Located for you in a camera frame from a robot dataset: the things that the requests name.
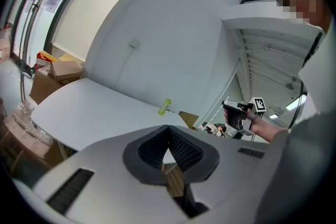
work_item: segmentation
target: white curved wall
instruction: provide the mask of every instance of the white curved wall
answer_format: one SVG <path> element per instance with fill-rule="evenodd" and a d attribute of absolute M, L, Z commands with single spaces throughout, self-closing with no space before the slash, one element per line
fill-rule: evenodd
<path fill-rule="evenodd" d="M 171 110 L 202 116 L 238 61 L 219 12 L 238 3 L 120 0 L 93 40 L 86 76 L 152 105 L 171 98 Z M 133 38 L 140 41 L 137 49 L 129 46 Z"/>

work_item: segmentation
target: yellow object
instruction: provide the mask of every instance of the yellow object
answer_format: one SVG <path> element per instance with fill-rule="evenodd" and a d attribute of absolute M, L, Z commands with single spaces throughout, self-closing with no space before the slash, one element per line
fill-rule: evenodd
<path fill-rule="evenodd" d="M 159 109 L 159 115 L 162 115 L 166 112 L 168 107 L 172 104 L 172 100 L 166 99 L 163 103 L 163 106 Z"/>
<path fill-rule="evenodd" d="M 45 52 L 44 50 L 40 51 L 40 54 L 43 55 L 44 57 L 46 57 L 51 62 L 58 62 L 58 60 L 54 56 L 50 55 L 49 53 Z"/>

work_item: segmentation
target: cable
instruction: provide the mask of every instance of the cable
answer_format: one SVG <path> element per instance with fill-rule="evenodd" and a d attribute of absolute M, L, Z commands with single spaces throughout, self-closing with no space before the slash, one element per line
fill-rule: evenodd
<path fill-rule="evenodd" d="M 302 65 L 302 67 L 305 66 L 306 62 L 307 62 L 307 61 L 310 59 L 310 57 L 314 54 L 314 52 L 315 52 L 315 50 L 316 50 L 316 47 L 317 47 L 317 44 L 319 43 L 321 37 L 322 37 L 322 32 L 319 32 L 319 33 L 317 34 L 315 40 L 314 40 L 313 45 L 311 46 L 311 48 L 310 48 L 310 50 L 309 50 L 307 56 L 305 57 L 305 59 L 304 59 L 304 61 L 303 61 L 303 65 Z M 304 87 L 304 85 L 303 85 L 303 82 L 301 81 L 301 88 L 300 88 L 300 95 L 299 95 L 299 97 L 300 97 L 300 99 L 299 99 L 299 103 L 298 103 L 298 106 L 297 106 L 297 108 L 296 108 L 296 110 L 295 110 L 293 119 L 292 119 L 292 121 L 291 121 L 291 123 L 290 123 L 290 125 L 289 125 L 288 128 L 291 128 L 291 127 L 293 126 L 293 124 L 294 124 L 294 122 L 295 122 L 297 116 L 299 115 L 300 108 L 301 108 L 301 102 L 302 102 L 303 87 Z"/>

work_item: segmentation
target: white tabletop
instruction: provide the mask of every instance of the white tabletop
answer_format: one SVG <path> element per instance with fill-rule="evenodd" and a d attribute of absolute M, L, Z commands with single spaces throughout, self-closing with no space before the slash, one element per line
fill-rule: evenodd
<path fill-rule="evenodd" d="M 32 121 L 62 144 L 80 151 L 99 140 L 157 125 L 187 127 L 181 117 L 89 79 L 60 88 L 32 112 Z M 175 163 L 170 152 L 164 163 Z"/>

